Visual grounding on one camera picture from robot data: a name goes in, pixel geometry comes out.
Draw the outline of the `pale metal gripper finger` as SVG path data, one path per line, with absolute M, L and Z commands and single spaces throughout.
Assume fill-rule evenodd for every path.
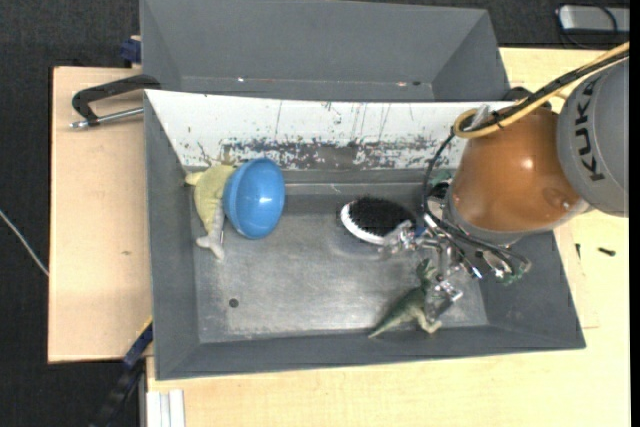
M 438 320 L 463 295 L 463 291 L 455 288 L 449 281 L 441 281 L 435 285 L 430 285 L 426 290 L 424 302 L 426 320 Z
M 423 226 L 416 226 L 407 220 L 400 223 L 393 230 L 382 237 L 379 253 L 383 259 L 400 256 L 406 251 L 418 247 L 418 239 L 424 234 Z

